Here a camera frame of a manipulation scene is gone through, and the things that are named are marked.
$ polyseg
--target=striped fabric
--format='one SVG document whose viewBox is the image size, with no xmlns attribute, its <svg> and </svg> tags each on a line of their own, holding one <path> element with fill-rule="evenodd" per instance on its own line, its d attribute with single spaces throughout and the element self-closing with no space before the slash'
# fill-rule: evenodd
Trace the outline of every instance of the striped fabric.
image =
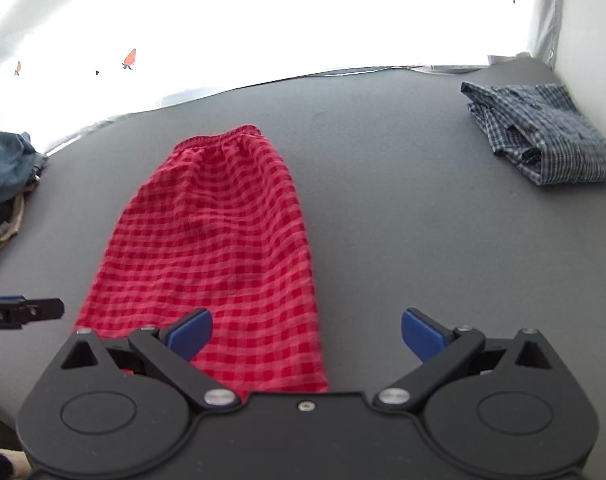
<svg viewBox="0 0 606 480">
<path fill-rule="evenodd" d="M 565 86 L 464 82 L 461 92 L 494 155 L 506 156 L 535 184 L 606 180 L 606 139 L 579 114 Z"/>
</svg>

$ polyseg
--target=elastic waistband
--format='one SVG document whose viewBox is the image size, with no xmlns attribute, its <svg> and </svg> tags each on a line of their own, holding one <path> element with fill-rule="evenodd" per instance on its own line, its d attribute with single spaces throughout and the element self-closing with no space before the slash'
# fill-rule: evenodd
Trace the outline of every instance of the elastic waistband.
<svg viewBox="0 0 606 480">
<path fill-rule="evenodd" d="M 260 130 L 251 124 L 238 126 L 224 134 L 214 136 L 196 136 L 185 139 L 174 147 L 174 150 L 185 150 L 187 148 L 204 148 L 206 146 L 216 146 L 237 139 L 242 136 L 260 137 Z"/>
</svg>

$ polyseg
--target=wall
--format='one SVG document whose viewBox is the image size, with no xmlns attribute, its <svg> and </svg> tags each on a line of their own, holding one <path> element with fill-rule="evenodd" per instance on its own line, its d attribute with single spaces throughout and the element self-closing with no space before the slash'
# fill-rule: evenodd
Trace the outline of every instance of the wall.
<svg viewBox="0 0 606 480">
<path fill-rule="evenodd" d="M 555 72 L 606 136 L 606 0 L 563 0 Z"/>
</svg>

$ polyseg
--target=pile of clothes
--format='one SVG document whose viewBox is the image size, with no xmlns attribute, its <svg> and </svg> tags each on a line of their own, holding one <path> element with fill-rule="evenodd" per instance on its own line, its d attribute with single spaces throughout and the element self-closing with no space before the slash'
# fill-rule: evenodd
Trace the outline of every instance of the pile of clothes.
<svg viewBox="0 0 606 480">
<path fill-rule="evenodd" d="M 48 157 L 37 153 L 30 136 L 0 132 L 0 249 L 20 229 L 25 194 L 38 185 Z"/>
</svg>

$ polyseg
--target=blue denim clothing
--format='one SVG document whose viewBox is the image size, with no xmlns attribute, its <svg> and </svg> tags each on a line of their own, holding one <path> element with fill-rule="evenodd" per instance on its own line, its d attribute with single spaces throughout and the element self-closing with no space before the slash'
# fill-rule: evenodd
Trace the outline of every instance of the blue denim clothing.
<svg viewBox="0 0 606 480">
<path fill-rule="evenodd" d="M 20 193 L 46 160 L 28 134 L 0 132 L 0 203 Z"/>
</svg>

